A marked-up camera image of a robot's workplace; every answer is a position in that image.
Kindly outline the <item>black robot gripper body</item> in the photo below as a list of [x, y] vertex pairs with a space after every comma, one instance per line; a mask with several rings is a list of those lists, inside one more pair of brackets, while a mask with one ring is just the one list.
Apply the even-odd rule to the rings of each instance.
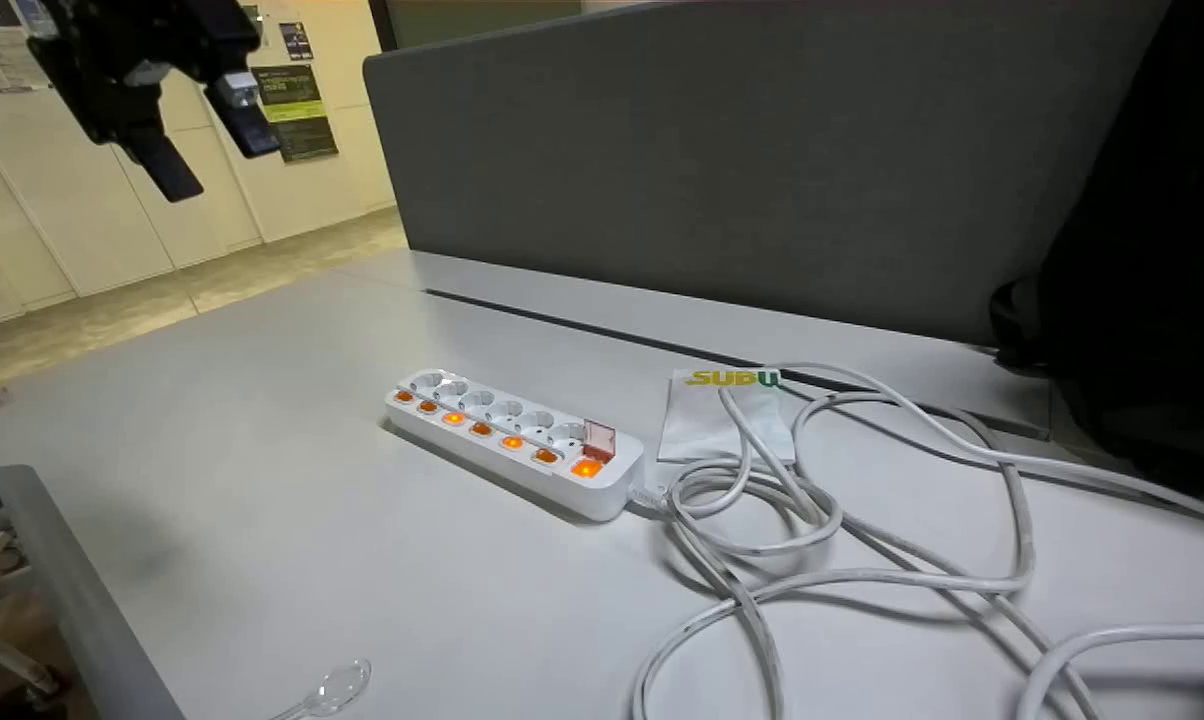
[[162, 85], [185, 73], [202, 87], [252, 73], [262, 31], [239, 0], [39, 0], [54, 29], [27, 36], [32, 59], [95, 144], [162, 129]]

